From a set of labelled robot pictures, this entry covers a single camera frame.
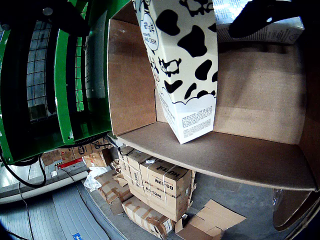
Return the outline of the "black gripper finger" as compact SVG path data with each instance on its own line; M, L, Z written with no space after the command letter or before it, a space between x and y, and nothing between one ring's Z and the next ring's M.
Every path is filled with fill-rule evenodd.
M278 21L300 16L297 3L287 0L251 0L228 27L231 38L244 38Z
M77 37L90 34L90 26L67 0L2 0L0 26L3 30L42 21Z

